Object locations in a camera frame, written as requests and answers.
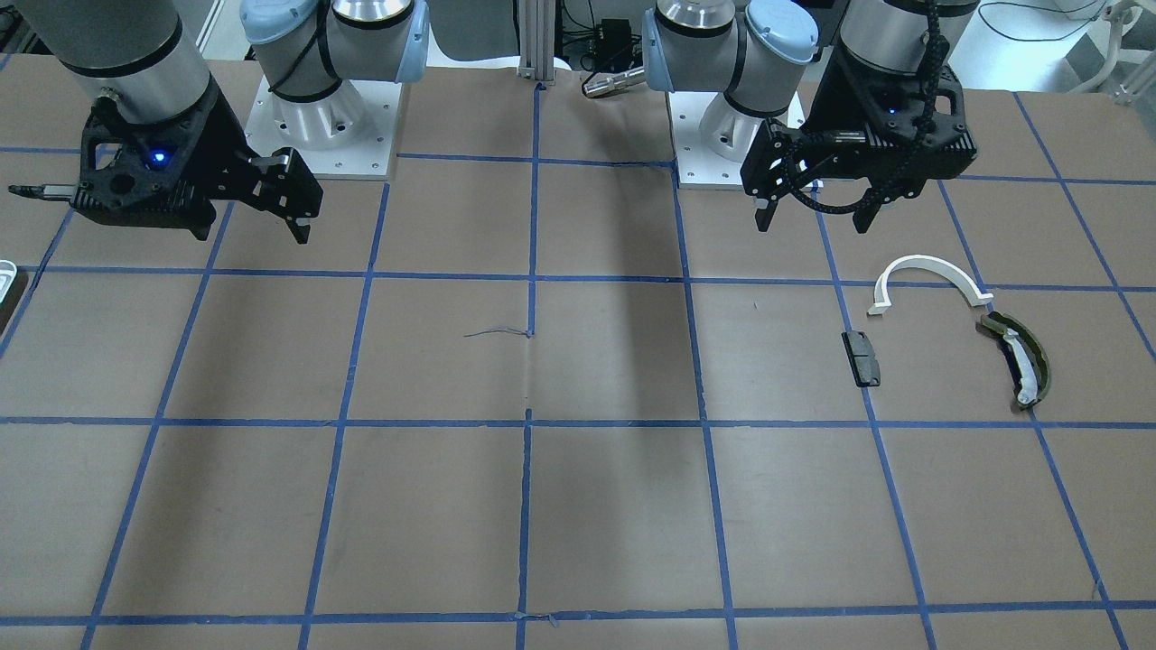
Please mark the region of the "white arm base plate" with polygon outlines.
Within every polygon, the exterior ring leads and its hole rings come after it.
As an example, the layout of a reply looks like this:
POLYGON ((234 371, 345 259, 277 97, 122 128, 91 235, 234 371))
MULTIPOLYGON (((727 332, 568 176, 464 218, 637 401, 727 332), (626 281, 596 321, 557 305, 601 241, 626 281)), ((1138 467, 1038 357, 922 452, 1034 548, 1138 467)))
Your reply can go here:
POLYGON ((245 135, 271 153, 292 147, 318 180, 388 180, 405 84, 346 79, 329 97, 289 102, 257 87, 245 135))
POLYGON ((740 190, 741 164, 759 127, 720 93, 669 93, 670 135, 682 189, 740 190))

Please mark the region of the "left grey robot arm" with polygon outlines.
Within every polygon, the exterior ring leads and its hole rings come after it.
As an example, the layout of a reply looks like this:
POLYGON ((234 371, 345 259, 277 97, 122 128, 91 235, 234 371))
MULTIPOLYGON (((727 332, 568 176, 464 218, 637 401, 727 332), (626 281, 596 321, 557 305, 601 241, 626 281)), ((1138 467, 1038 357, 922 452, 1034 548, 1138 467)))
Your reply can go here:
POLYGON ((793 1, 657 1, 640 49, 649 87, 714 93, 755 124, 740 150, 755 223, 768 230, 787 195, 851 215, 866 232, 879 210, 953 180, 977 157, 948 58, 975 1, 851 1, 805 124, 781 121, 820 45, 793 1))

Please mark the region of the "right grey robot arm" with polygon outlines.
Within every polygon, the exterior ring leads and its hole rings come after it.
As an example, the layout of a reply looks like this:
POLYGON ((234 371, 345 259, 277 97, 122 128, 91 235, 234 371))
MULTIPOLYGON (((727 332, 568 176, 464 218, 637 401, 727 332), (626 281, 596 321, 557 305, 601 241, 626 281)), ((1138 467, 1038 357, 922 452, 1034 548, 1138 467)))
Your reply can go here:
POLYGON ((284 220, 305 244, 323 186, 305 149, 366 131, 355 83, 423 77, 424 1, 244 1, 284 145, 260 155, 170 1, 18 1, 16 9, 90 98, 71 184, 12 185, 99 226, 190 231, 206 241, 218 200, 284 220))

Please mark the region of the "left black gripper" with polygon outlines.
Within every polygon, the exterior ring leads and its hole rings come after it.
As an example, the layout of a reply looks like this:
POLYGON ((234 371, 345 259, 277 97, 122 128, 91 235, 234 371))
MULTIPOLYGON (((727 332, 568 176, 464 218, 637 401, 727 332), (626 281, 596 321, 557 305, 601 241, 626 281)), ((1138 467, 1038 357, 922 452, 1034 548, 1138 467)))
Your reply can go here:
POLYGON ((759 232, 769 231, 785 195, 813 210, 851 214, 855 232, 867 232, 889 202, 917 197, 926 180, 953 180, 977 155, 943 40, 918 44, 911 75, 875 69, 838 44, 805 124, 759 124, 741 180, 756 199, 759 232), (829 206, 805 194, 812 180, 868 180, 870 186, 854 204, 829 206))

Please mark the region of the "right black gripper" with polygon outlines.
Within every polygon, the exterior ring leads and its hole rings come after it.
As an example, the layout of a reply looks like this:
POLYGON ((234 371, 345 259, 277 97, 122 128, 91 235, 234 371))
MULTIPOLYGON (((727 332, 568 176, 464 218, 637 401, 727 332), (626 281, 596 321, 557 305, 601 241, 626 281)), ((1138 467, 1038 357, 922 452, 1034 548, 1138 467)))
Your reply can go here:
POLYGON ((298 246, 321 213, 323 186, 292 147, 268 157, 249 148, 239 120, 208 82, 193 106, 153 125, 126 120, 126 103, 98 93, 82 131, 76 185, 8 186, 13 195, 69 202, 99 226, 176 228, 206 241, 214 200, 239 200, 283 217, 298 246))

